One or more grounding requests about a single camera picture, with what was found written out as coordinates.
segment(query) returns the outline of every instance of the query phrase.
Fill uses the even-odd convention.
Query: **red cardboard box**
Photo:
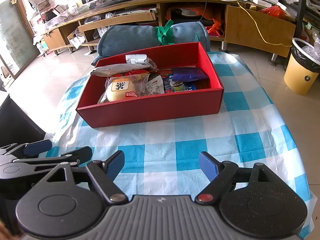
[[[97,104],[106,90],[106,77],[90,76],[76,110],[92,128],[219,112],[224,88],[200,42],[131,51],[99,60],[97,67],[125,63],[128,54],[146,54],[159,69],[195,65],[209,76],[209,80],[198,81],[197,90]]]

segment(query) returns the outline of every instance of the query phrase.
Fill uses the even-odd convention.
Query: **checkered tablecloth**
[[[210,52],[209,56],[225,88],[218,114],[93,129],[75,111],[86,76],[72,83],[63,95],[55,132],[46,135],[54,144],[46,156],[89,146],[93,159],[106,160],[122,150],[125,165],[115,183],[129,199],[134,194],[187,194],[194,198],[209,183],[199,169],[201,151],[240,167],[262,162],[307,204],[308,218],[300,233],[305,238],[314,228],[311,214],[317,198],[309,191],[288,127],[238,55]]]

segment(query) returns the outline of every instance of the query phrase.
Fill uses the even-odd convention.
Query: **yellow trash can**
[[[297,44],[311,46],[304,40],[294,38],[292,40],[292,53],[284,75],[287,86],[299,95],[305,95],[320,72],[320,62],[304,52]]]

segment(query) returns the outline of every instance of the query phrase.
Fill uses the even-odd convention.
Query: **tile floor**
[[[218,51],[219,46],[220,42],[212,42],[211,51]],[[277,106],[301,153],[310,189],[320,197],[320,78],[307,95],[300,96],[285,85],[283,66],[273,67],[268,63],[270,53],[234,44],[229,44],[228,50],[240,55]],[[9,87],[11,98],[43,130],[50,130],[51,116],[69,84],[93,68],[90,63],[97,53],[84,56],[87,51],[83,47],[69,54],[66,49],[59,56],[37,58]],[[320,240],[320,201],[313,220],[315,230],[308,239]]]

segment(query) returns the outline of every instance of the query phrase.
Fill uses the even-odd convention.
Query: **purple package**
[[[190,82],[200,79],[209,79],[209,77],[198,67],[174,67],[172,68],[172,80]]]

